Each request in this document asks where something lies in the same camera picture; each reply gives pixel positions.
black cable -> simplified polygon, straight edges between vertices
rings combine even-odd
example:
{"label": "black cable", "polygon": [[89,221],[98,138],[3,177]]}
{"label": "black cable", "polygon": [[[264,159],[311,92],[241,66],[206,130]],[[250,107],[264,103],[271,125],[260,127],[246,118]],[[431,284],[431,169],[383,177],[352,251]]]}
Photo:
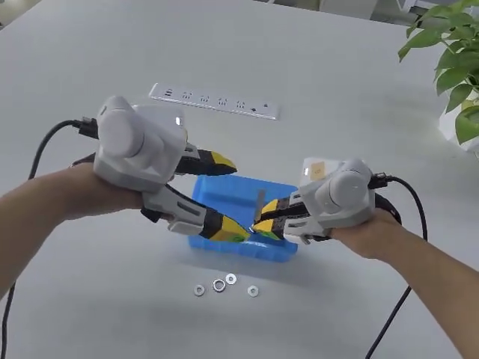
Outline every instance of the black cable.
{"label": "black cable", "polygon": [[[407,188],[407,190],[411,193],[412,197],[414,198],[414,201],[416,202],[416,206],[418,207],[419,211],[419,218],[421,219],[421,226],[422,226],[422,238],[424,241],[427,242],[427,223],[426,223],[426,215],[424,214],[424,208],[422,206],[421,200],[419,199],[418,194],[414,190],[414,188],[408,184],[404,179],[401,179],[399,177],[395,176],[386,176],[383,177],[386,182],[397,182],[403,185],[404,187]],[[384,337],[386,331],[389,329],[389,326],[391,325],[392,321],[394,320],[394,317],[396,316],[397,312],[399,312],[399,309],[403,306],[404,302],[406,301],[408,295],[411,292],[411,287],[408,286],[406,290],[404,291],[403,295],[401,298],[399,298],[399,301],[397,301],[396,305],[394,306],[394,309],[392,310],[391,314],[388,317],[388,320],[386,320],[386,323],[383,325],[381,331],[379,332],[377,338],[374,340],[373,345],[369,348],[367,351],[365,359],[370,359],[376,350],[377,346],[381,342],[382,338]]]}
{"label": "black cable", "polygon": [[[77,129],[80,128],[82,125],[81,121],[78,120],[67,120],[60,122],[59,124],[53,126],[52,129],[45,135],[43,140],[40,142],[38,146],[37,152],[35,153],[35,157],[33,159],[33,163],[31,165],[30,174],[28,175],[28,180],[31,180],[37,174],[38,165],[40,163],[40,158],[42,156],[43,150],[45,150],[46,145],[52,139],[53,135],[63,129],[64,127],[73,126]],[[0,352],[0,359],[5,359],[7,356],[7,324],[8,324],[8,316],[10,314],[10,309],[12,307],[13,302],[13,294],[15,293],[15,286],[16,282],[13,283],[12,287],[8,291],[7,303],[5,305],[5,309],[3,312],[3,318],[1,320],[1,352]]]}

blue tray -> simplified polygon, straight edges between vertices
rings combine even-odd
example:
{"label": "blue tray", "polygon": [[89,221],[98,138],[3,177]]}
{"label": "blue tray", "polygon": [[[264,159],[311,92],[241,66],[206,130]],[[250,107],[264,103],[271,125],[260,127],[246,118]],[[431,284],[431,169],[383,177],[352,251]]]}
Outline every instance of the blue tray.
{"label": "blue tray", "polygon": [[[261,181],[240,176],[198,177],[192,198],[232,217],[244,228],[251,226],[258,192],[266,191],[265,203],[275,198],[287,197],[297,190],[292,185]],[[243,243],[214,242],[201,236],[190,236],[189,245],[193,248],[236,253],[246,257],[287,262],[298,250],[296,243],[277,241],[260,234],[252,234]]]}

hand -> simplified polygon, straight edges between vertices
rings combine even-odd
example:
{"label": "hand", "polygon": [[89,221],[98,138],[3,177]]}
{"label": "hand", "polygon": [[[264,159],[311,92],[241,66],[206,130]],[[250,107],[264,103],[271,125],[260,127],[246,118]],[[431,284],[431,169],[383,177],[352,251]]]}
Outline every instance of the hand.
{"label": "hand", "polygon": [[143,204],[140,192],[110,185],[94,173],[91,163],[81,163],[55,175],[63,176],[70,188],[66,219],[140,209]]}
{"label": "hand", "polygon": [[402,232],[406,230],[392,215],[382,209],[376,209],[372,219],[366,223],[355,227],[335,228],[332,238],[364,258],[379,259],[385,248]]}

metal washer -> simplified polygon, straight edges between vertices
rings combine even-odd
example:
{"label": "metal washer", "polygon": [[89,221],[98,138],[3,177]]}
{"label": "metal washer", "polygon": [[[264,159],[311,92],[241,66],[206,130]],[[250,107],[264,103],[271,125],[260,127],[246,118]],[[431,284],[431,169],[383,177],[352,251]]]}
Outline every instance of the metal washer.
{"label": "metal washer", "polygon": [[234,275],[233,273],[230,273],[226,276],[225,280],[226,280],[226,283],[233,285],[237,282],[237,276]]}
{"label": "metal washer", "polygon": [[224,280],[222,279],[215,279],[213,281],[213,284],[211,286],[213,288],[213,290],[217,293],[221,293],[225,290],[226,288],[226,283]]}
{"label": "metal washer", "polygon": [[260,294],[260,290],[257,286],[250,286],[248,288],[248,294],[250,297],[257,297],[258,294]]}
{"label": "metal washer", "polygon": [[202,286],[201,284],[197,284],[195,286],[195,289],[193,289],[193,292],[197,297],[201,297],[206,292],[206,290],[204,286]]}

power strip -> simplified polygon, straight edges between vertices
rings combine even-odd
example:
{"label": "power strip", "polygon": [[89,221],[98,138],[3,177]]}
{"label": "power strip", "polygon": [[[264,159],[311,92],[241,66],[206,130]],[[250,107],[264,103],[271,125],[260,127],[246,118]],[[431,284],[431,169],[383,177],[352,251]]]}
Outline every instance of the power strip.
{"label": "power strip", "polygon": [[240,96],[225,96],[207,90],[192,90],[158,83],[151,89],[150,98],[270,120],[277,120],[279,113],[279,106],[272,102],[245,99]]}

